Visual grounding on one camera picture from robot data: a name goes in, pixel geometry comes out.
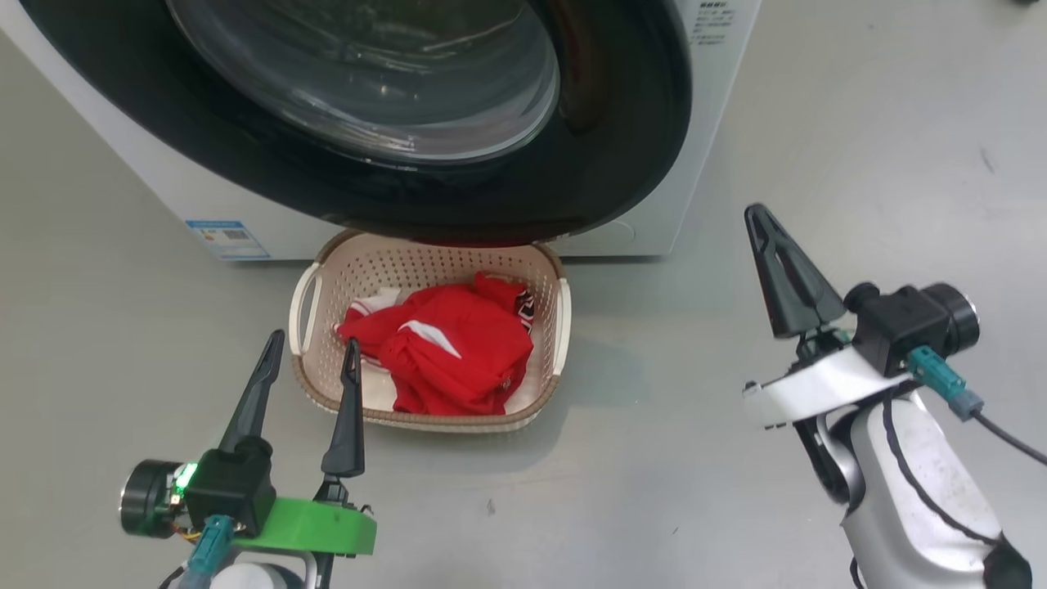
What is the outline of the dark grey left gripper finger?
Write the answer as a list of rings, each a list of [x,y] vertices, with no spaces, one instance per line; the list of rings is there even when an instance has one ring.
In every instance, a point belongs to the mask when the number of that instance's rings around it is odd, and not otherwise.
[[[326,476],[350,479],[362,476],[366,470],[362,350],[358,339],[348,340],[340,383],[343,385],[343,399],[337,411],[330,445],[321,460],[321,472]]]
[[[262,435],[267,403],[272,385],[276,383],[279,378],[284,347],[285,331],[273,331],[267,339],[252,373],[248,377],[245,390],[226,426],[219,444],[221,451],[233,452],[236,445],[243,438]]]

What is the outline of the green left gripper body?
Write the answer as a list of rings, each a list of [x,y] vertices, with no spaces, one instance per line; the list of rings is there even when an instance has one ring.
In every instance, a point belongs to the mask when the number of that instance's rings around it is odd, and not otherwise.
[[[277,498],[257,537],[235,537],[242,549],[373,556],[377,522],[367,512],[302,498]]]

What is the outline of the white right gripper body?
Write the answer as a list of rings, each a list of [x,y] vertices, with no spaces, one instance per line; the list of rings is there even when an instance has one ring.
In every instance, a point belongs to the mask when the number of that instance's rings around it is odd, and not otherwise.
[[[743,408],[756,425],[774,429],[857,405],[910,380],[909,373],[887,378],[847,348],[770,383],[747,385]]]

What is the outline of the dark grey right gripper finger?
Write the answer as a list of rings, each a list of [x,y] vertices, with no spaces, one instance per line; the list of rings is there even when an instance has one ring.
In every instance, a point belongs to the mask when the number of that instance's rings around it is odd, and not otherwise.
[[[749,205],[744,223],[771,332],[776,339],[795,338],[799,333],[799,313],[789,278],[790,237],[763,204]]]
[[[795,288],[795,309],[799,314],[799,332],[808,332],[827,326],[844,316],[846,309],[840,294],[829,284],[814,260],[804,253],[798,243],[790,237],[792,263],[789,278]]]

